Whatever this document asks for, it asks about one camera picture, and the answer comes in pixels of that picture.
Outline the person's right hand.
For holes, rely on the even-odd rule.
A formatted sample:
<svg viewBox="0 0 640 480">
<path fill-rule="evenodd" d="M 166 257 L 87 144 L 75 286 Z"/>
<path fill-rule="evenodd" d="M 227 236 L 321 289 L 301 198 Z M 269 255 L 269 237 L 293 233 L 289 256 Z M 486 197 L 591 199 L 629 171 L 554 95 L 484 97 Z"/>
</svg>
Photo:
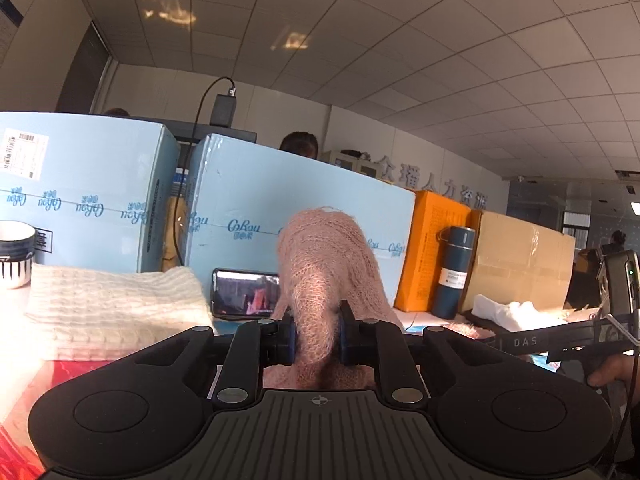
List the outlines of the person's right hand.
<svg viewBox="0 0 640 480">
<path fill-rule="evenodd" d="M 587 384 L 593 388 L 599 388 L 620 380 L 628 391 L 634 392 L 631 403 L 635 404 L 639 399 L 638 366 L 639 364 L 632 356 L 626 356 L 626 354 L 610 356 L 587 377 Z"/>
</svg>

